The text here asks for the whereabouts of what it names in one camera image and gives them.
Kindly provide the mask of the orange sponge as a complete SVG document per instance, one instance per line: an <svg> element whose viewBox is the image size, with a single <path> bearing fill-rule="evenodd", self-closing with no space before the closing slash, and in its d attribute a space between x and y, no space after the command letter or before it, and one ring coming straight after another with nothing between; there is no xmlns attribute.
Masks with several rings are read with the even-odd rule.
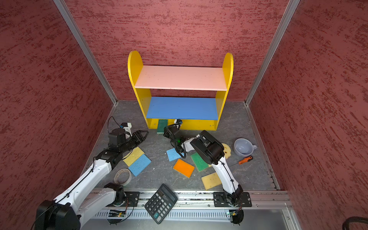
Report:
<svg viewBox="0 0 368 230"><path fill-rule="evenodd" d="M186 163L185 161L178 159L176 164L173 167L174 170L176 170L177 172L181 173L182 175L184 175L187 178L190 178L195 167Z"/></svg>

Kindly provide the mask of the bright green sponge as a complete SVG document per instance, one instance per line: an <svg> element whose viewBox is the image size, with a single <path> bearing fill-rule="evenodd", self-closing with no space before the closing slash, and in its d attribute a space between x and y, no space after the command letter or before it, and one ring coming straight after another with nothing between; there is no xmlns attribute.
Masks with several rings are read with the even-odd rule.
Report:
<svg viewBox="0 0 368 230"><path fill-rule="evenodd" d="M199 172L209 168L209 165L201 158L198 153L194 153L190 157Z"/></svg>

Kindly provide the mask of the blue sponge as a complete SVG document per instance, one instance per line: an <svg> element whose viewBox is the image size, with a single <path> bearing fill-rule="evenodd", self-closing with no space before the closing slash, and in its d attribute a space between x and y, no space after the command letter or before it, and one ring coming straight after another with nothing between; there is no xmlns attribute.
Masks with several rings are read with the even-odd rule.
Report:
<svg viewBox="0 0 368 230"><path fill-rule="evenodd" d="M169 149L166 151L168 160L170 162L175 161L177 159L181 158L181 155L179 153L177 153L177 151L175 150L175 148Z"/></svg>
<svg viewBox="0 0 368 230"><path fill-rule="evenodd" d="M151 160L143 154L132 165L130 165L128 169L135 177L137 177L150 163Z"/></svg>

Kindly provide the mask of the grey plastic cup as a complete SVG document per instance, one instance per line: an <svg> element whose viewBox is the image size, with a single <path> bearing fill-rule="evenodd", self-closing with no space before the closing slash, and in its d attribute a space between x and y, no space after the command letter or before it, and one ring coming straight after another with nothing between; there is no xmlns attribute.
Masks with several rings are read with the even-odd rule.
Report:
<svg viewBox="0 0 368 230"><path fill-rule="evenodd" d="M251 156L255 149L257 149L257 146L247 139L239 138L234 142L234 152L237 156L243 158Z"/></svg>

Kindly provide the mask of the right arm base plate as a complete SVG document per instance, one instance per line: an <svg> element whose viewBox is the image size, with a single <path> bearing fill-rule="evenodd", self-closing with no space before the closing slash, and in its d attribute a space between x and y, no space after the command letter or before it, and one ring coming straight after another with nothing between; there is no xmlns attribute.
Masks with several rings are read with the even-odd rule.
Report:
<svg viewBox="0 0 368 230"><path fill-rule="evenodd" d="M233 198L226 192L214 192L213 193L214 206L215 207L252 207L252 201L248 192L243 192L240 198Z"/></svg>

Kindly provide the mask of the dark green scrub sponge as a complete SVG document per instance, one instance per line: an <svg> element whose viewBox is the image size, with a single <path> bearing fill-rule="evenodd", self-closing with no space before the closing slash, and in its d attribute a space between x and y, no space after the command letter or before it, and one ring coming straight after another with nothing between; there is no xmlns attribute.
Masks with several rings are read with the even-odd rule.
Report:
<svg viewBox="0 0 368 230"><path fill-rule="evenodd" d="M167 126L168 126L167 119L159 119L158 127L157 127L157 134L164 134L164 129Z"/></svg>

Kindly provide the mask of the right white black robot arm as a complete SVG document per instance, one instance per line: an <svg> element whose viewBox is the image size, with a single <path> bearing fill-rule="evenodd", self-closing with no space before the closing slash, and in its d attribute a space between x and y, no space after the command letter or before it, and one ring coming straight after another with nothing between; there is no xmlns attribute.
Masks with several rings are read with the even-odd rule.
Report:
<svg viewBox="0 0 368 230"><path fill-rule="evenodd" d="M201 131L193 138L184 139L180 134L179 123L168 125L163 129L164 137L170 139L175 151L182 157L186 158L189 151L196 151L200 158L211 165L217 173L226 195L227 203L236 207L241 204L243 188L232 175L227 165L224 146L214 136L206 130Z"/></svg>

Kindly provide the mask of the orange handled screwdriver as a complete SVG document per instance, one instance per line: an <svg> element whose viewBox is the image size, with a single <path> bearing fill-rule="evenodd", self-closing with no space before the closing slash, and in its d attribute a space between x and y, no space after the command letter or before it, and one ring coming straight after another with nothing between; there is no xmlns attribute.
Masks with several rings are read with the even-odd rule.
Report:
<svg viewBox="0 0 368 230"><path fill-rule="evenodd" d="M234 165L230 166L230 168L231 168L231 167L234 167L234 166L242 165L242 164L244 164L244 163L248 163L248 162L250 162L250 161L252 161L252 160L253 160L253 156L245 157L245 158L244 158L244 159L242 159L241 161L239 161L239 162L237 162L236 164L234 164Z"/></svg>

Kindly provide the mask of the aluminium front rail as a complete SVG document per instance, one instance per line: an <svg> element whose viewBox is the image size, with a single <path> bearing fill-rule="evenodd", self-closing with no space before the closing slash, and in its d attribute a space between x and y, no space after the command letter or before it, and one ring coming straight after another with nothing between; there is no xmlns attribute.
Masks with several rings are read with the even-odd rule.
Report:
<svg viewBox="0 0 368 230"><path fill-rule="evenodd" d="M101 190L102 189L94 189L86 197L86 200L93 198L101 192ZM126 211L124 219L152 219L144 206L156 191L140 190L138 192L140 192L140 199L136 207L128 207L127 209L124 209L106 206L91 219L106 219L111 209ZM288 229L301 229L296 217L296 212L293 209L286 191L245 191L250 194L253 205L250 208L215 207L213 193L216 191L183 190L173 192L178 197L178 201L164 220L223 222L230 221L228 214L230 210L242 209L244 212L250 210L280 210Z"/></svg>

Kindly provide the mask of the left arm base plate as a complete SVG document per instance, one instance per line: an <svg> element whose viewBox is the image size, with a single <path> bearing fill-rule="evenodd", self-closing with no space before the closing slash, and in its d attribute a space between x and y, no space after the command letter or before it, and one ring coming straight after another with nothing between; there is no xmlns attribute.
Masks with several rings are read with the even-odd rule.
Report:
<svg viewBox="0 0 368 230"><path fill-rule="evenodd" d="M123 199L121 201L114 201L109 204L109 207L123 208L123 207L136 207L140 199L140 192L124 192Z"/></svg>

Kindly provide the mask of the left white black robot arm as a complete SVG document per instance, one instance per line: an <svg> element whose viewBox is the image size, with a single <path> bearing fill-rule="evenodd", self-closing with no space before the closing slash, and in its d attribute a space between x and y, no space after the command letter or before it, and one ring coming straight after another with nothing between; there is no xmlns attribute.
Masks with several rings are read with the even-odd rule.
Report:
<svg viewBox="0 0 368 230"><path fill-rule="evenodd" d="M86 200L95 186L148 136L148 131L130 131L123 123L109 134L108 148L93 159L92 165L68 189L52 201L43 201L36 211L32 230L79 230L108 205L127 209L134 203L127 198L122 185L108 183L93 198Z"/></svg>

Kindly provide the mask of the clear tape roll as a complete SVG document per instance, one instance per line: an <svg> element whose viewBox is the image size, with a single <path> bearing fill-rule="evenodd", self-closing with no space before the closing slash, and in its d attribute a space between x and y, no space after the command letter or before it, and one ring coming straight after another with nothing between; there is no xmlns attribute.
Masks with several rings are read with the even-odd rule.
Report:
<svg viewBox="0 0 368 230"><path fill-rule="evenodd" d="M119 170L114 177L114 183L122 186L127 186L131 180L132 173L128 168Z"/></svg>

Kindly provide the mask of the left aluminium corner post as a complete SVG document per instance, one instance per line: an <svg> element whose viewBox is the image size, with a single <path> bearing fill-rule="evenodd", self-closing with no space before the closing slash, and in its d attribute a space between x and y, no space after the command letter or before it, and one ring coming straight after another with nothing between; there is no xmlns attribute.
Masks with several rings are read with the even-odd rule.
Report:
<svg viewBox="0 0 368 230"><path fill-rule="evenodd" d="M53 1L60 12L61 16L63 17L64 21L66 22L68 28L72 32L72 35L76 39L77 43L79 44L81 50L83 51L85 57L87 58L90 66L94 70L95 74L97 75L100 83L102 84L104 90L108 94L109 98L111 99L113 105L118 104L118 98L116 97L115 93L113 92L106 76L104 75L102 69L100 68L96 58L94 57L91 49L89 48L85 38L83 37L82 32L78 28L75 20L73 19L72 14L70 13L65 1L62 0L54 0Z"/></svg>

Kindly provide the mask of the black calculator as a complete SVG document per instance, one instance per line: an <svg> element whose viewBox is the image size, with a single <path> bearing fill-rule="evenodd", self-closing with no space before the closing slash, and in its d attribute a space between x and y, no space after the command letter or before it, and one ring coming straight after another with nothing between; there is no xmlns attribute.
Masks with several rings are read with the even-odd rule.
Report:
<svg viewBox="0 0 368 230"><path fill-rule="evenodd" d="M167 185L162 184L144 207L155 223L161 224L177 201L176 194Z"/></svg>

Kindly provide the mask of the yellow shelf pink blue boards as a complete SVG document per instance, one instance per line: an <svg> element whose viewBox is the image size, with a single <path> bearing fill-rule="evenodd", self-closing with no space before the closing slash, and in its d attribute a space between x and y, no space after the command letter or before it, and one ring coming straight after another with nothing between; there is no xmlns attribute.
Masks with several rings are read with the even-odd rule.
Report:
<svg viewBox="0 0 368 230"><path fill-rule="evenodd" d="M227 53L221 68L144 65L138 51L127 61L131 85L149 129L157 129L159 120L173 124L183 121L184 130L218 128L232 84L234 57ZM151 90L215 91L214 98L152 96Z"/></svg>

